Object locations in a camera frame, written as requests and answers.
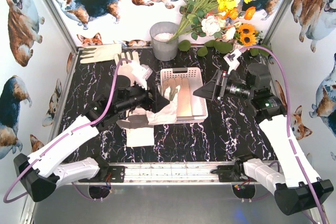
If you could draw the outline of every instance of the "dog print wallpaper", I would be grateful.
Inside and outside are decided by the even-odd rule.
[[[291,128],[322,179],[336,184],[336,0],[293,0],[271,38],[289,81]],[[277,93],[288,90],[270,65]],[[336,220],[336,195],[325,202]]]
[[[71,47],[43,0],[0,0],[0,198],[16,178],[13,159],[49,140]],[[11,195],[24,192],[16,186]],[[1,223],[19,223],[25,198],[0,202]]]
[[[115,42],[123,46],[150,46],[149,30],[161,21],[179,23],[182,17],[180,6],[183,0],[52,0],[60,12],[77,46],[83,46],[84,38],[99,33],[105,44]],[[251,7],[256,7],[252,20],[264,36],[283,0],[256,0],[241,2],[240,17]],[[181,36],[191,39],[190,35]],[[199,38],[195,44],[202,44],[209,38]]]
[[[33,56],[33,44],[42,43],[39,25],[45,19],[38,15],[33,0],[6,0],[8,12],[8,35],[11,51],[17,63],[25,67]]]

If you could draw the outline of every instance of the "flower bouquet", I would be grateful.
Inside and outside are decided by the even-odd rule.
[[[235,21],[237,18],[250,20],[256,11],[252,6],[242,12],[243,1],[250,3],[254,0],[185,0],[186,5],[180,8],[180,13],[183,14],[180,25],[171,40],[189,33],[194,40],[198,37],[214,36],[217,40],[227,42],[220,44],[216,41],[216,49],[219,48],[217,50],[223,53],[232,50],[232,43],[229,43],[232,40],[237,45],[256,44],[260,33],[254,26]],[[179,48],[186,49],[189,44],[190,42],[184,42]]]

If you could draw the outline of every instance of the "sunflower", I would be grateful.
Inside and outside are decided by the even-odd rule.
[[[251,24],[242,24],[238,28],[238,32],[241,34],[254,34],[256,32],[256,28]]]
[[[253,46],[257,43],[257,38],[253,34],[240,34],[240,42],[243,43],[245,47]]]

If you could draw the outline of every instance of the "cable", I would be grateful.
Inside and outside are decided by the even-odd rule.
[[[240,52],[245,52],[247,49],[250,49],[250,48],[258,48],[258,49],[261,49],[263,51],[268,52],[274,58],[274,60],[276,61],[276,63],[279,66],[279,69],[280,69],[281,74],[282,74],[282,78],[284,79],[285,91],[286,91],[286,100],[287,100],[287,136],[289,138],[289,143],[290,143],[290,146],[292,147],[293,153],[296,154],[296,150],[295,150],[295,147],[293,145],[293,141],[292,141],[292,139],[290,139],[290,131],[291,131],[291,129],[290,129],[290,97],[289,97],[288,81],[287,81],[287,77],[285,75],[285,71],[282,68],[281,63],[280,63],[279,59],[275,56],[275,54],[271,50],[269,50],[269,49],[267,49],[265,47],[258,46],[258,45],[249,46],[249,47],[243,47],[243,48],[240,49]],[[308,184],[308,187],[309,187],[309,189],[311,191],[311,194],[313,195],[314,201],[316,203],[317,209],[319,210],[319,213],[320,213],[320,216],[321,216],[321,219],[322,219],[322,223],[323,224],[327,224],[327,221],[325,219],[326,217],[325,217],[325,215],[323,213],[320,201],[319,201],[319,199],[318,199],[318,197],[316,195],[316,192],[315,192],[315,190],[313,188],[313,185],[310,182],[309,177],[308,177],[308,175],[307,175],[307,173],[306,173],[306,171],[305,171],[305,169],[304,169],[304,167],[303,167],[303,165],[301,163],[301,160],[300,160],[300,158],[298,156],[296,156],[296,160],[297,160],[297,162],[299,164],[299,167],[300,167],[300,169],[301,169],[301,171],[303,173],[303,176],[305,177],[305,179],[307,181],[307,184]]]
[[[87,124],[84,124],[84,125],[81,125],[77,128],[75,128],[74,130],[71,131],[71,133],[77,131],[77,130],[80,130],[81,128],[84,128],[86,126],[90,126],[90,125],[94,125],[96,123],[98,123],[101,119],[104,118],[104,116],[107,114],[107,111],[109,110],[110,108],[110,105],[112,103],[112,98],[113,98],[113,94],[114,94],[114,89],[116,87],[116,82],[117,82],[117,76],[118,76],[118,70],[119,70],[119,67],[121,65],[121,62],[122,61],[127,61],[127,62],[131,62],[130,60],[128,59],[125,59],[125,58],[122,58],[119,60],[116,68],[115,68],[115,71],[114,71],[114,75],[113,75],[113,81],[112,81],[112,87],[111,87],[111,92],[110,92],[110,96],[109,96],[109,100],[107,102],[107,105],[105,107],[105,110],[103,111],[103,113],[100,115],[100,117],[98,117],[96,120],[90,122],[90,123],[87,123]],[[40,157],[43,157],[51,148],[53,148],[57,143],[59,143],[61,140],[63,140],[65,137],[67,137],[69,135],[69,133],[66,133],[64,134],[62,137],[60,137],[58,140],[56,140],[54,143],[52,143],[44,152],[41,153]],[[8,199],[8,196],[9,194],[11,193],[11,191],[13,190],[13,188],[16,186],[16,184],[21,180],[21,178],[38,162],[40,161],[41,159],[36,159],[34,160],[31,164],[29,164],[24,170],[22,173],[19,174],[19,176],[14,180],[14,182],[11,184],[11,186],[9,187],[9,189],[6,191],[5,195],[4,195],[4,203],[11,203],[11,202],[14,202],[24,196],[26,196],[28,193],[25,192],[13,199]]]
[[[96,201],[96,199],[92,199],[92,198],[89,198],[88,196],[86,196],[85,194],[83,194],[79,188],[76,186],[76,184],[74,182],[71,182],[72,185],[74,186],[75,190],[79,193],[80,196],[82,196],[84,199],[88,199],[88,200],[91,200],[91,201]]]

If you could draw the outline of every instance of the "metal frame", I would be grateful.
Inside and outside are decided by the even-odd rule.
[[[276,31],[278,23],[281,21],[283,14],[287,10],[292,0],[283,0],[282,5],[276,13],[266,35],[264,43],[269,44],[270,39]],[[52,0],[44,0],[47,8],[54,16],[55,21],[62,31],[64,37],[67,39],[69,46],[75,52],[77,46],[67,29],[62,17],[57,11]],[[49,141],[58,135],[58,130],[61,122],[61,116],[65,107],[66,98],[69,93],[69,88],[74,74],[74,69],[78,60],[78,52],[73,57],[71,63],[71,70],[66,79],[64,86],[65,92],[59,102],[59,109],[55,115],[55,120],[52,125]],[[228,185],[232,183],[220,183],[218,175],[210,174],[210,170],[216,169],[217,165],[232,165],[233,162],[192,162],[192,163],[143,163],[143,164],[127,164],[127,163],[113,163],[111,165],[122,165],[127,168],[123,185]],[[78,183],[81,185],[88,185],[89,183]],[[94,183],[95,185],[103,185],[104,183]],[[30,197],[27,197],[20,224],[31,224],[33,222],[33,214],[35,203]]]

